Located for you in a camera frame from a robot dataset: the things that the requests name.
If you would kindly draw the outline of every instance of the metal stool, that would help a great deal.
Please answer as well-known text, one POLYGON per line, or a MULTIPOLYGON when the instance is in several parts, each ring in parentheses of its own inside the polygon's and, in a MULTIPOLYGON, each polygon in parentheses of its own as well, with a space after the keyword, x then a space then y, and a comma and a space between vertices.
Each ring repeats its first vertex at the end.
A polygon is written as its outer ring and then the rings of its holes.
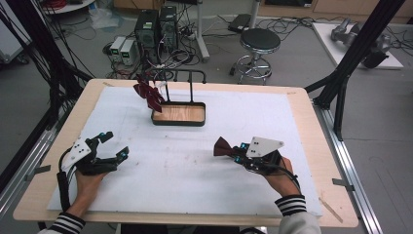
POLYGON ((262 79, 265 85, 266 79, 272 74, 272 69, 270 63, 261 57, 279 49, 280 37, 267 29, 252 28, 241 34, 240 42, 244 48, 251 51, 252 55, 238 59, 232 66, 230 75, 234 75, 236 71, 241 73, 238 84, 241 84, 244 76, 247 76, 262 79))

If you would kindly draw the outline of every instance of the power supply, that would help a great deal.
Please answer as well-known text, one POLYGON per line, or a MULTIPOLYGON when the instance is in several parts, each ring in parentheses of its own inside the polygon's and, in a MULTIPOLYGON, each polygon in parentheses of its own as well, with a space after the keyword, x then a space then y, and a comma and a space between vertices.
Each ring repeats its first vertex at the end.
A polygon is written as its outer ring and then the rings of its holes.
POLYGON ((133 65, 137 58, 137 50, 133 39, 127 39, 121 49, 124 65, 133 65))
POLYGON ((112 46, 110 46, 110 54, 113 61, 122 61, 121 49, 126 39, 124 36, 118 36, 112 46))
POLYGON ((164 41, 164 51, 172 52, 177 50, 176 7, 165 6, 161 8, 159 21, 161 24, 162 38, 164 41))
POLYGON ((136 41, 143 48, 155 49, 160 41, 159 15, 157 10, 142 10, 134 27, 136 41))

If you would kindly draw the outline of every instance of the gray floor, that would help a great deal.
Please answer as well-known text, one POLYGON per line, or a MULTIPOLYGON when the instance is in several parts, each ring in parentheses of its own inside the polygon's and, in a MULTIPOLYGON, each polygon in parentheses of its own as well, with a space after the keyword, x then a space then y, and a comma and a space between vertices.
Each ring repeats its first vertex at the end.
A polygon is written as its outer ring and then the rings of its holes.
MULTIPOLYGON (((63 16, 62 22, 69 24, 88 18, 87 12, 80 11, 63 16)), ((206 19, 205 27, 218 20, 206 19)), ((134 20, 121 19, 119 28, 98 30, 92 30, 90 24, 88 19, 70 26, 76 34, 71 34, 67 40, 95 77, 105 77, 111 69, 102 48, 115 36, 130 34, 134 20)), ((217 23, 214 28, 221 29, 208 33, 227 33, 225 23, 217 23)), ((404 29, 394 27, 394 31, 404 29)), ((412 38, 412 28, 407 29, 408 38, 412 38)), ((245 54, 239 44, 239 36, 206 37, 205 40, 210 60, 192 68, 206 72, 209 83, 237 84, 238 79, 228 72, 233 62, 245 54)), ((343 137, 383 232, 409 233, 413 230, 413 58, 401 50, 392 49, 391 52, 404 65, 403 69, 357 69, 350 79, 343 137)), ((274 70, 267 81, 270 86, 306 87, 330 74, 335 67, 316 33, 303 27, 294 30, 282 41, 281 48, 267 59, 274 70)), ((244 80, 244 84, 261 85, 261 81, 244 80)), ((314 98, 318 93, 312 92, 310 97, 314 98)), ((48 86, 33 64, 3 67, 0 71, 0 172, 16 154, 48 105, 48 86)), ((15 205, 16 202, 0 220, 0 233, 36 232, 36 223, 13 220, 15 205)), ((322 232, 365 233, 362 225, 343 229, 323 228, 322 232)), ((106 223, 90 223, 84 233, 114 231, 106 223)), ((273 228, 270 233, 276 233, 276 230, 273 228)))

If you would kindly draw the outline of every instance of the tray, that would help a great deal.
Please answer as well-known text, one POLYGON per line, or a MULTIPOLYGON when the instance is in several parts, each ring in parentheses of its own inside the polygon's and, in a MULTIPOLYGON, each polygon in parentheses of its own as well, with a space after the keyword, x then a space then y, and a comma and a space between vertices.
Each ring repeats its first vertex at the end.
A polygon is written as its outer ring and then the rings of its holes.
POLYGON ((159 126, 200 127, 206 122, 206 105, 203 102, 166 101, 162 113, 152 111, 152 123, 159 126))

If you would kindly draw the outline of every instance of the human hand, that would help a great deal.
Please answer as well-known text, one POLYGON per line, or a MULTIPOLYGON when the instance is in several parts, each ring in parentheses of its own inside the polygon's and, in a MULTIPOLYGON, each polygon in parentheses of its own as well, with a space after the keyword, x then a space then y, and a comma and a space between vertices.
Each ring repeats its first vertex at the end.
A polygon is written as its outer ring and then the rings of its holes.
MULTIPOLYGON (((287 169, 293 174, 291 161, 289 159, 282 157, 280 167, 287 169)), ((279 192, 282 197, 301 194, 291 178, 285 172, 279 171, 280 172, 275 175, 264 175, 271 187, 279 192)))
POLYGON ((77 196, 67 212, 82 217, 89 206, 94 202, 94 199, 97 196, 97 189, 107 174, 82 175, 78 171, 76 171, 75 174, 77 180, 77 196))

